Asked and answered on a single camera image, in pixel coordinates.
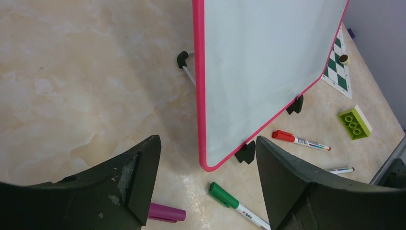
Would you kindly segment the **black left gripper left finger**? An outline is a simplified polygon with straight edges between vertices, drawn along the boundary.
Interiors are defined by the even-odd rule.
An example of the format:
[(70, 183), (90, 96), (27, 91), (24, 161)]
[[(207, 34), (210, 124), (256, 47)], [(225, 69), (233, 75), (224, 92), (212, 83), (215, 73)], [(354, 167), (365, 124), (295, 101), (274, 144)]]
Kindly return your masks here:
[(152, 135), (85, 171), (51, 183), (0, 185), (3, 230), (139, 230), (147, 223), (161, 153)]

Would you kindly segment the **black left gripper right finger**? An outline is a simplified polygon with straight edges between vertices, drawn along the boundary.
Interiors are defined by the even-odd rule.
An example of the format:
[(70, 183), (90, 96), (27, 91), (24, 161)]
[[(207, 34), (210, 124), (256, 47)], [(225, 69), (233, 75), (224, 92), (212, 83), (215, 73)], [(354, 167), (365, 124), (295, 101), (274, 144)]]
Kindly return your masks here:
[(366, 184), (327, 172), (263, 136), (256, 159), (273, 230), (403, 230), (404, 189)]

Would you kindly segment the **purple marker cap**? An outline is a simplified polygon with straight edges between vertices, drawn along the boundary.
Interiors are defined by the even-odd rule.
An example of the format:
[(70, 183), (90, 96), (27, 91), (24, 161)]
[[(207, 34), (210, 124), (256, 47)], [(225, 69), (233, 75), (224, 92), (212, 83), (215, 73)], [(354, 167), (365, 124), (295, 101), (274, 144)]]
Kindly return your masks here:
[(148, 212), (148, 219), (159, 220), (169, 223), (184, 221), (187, 213), (183, 209), (151, 203)]

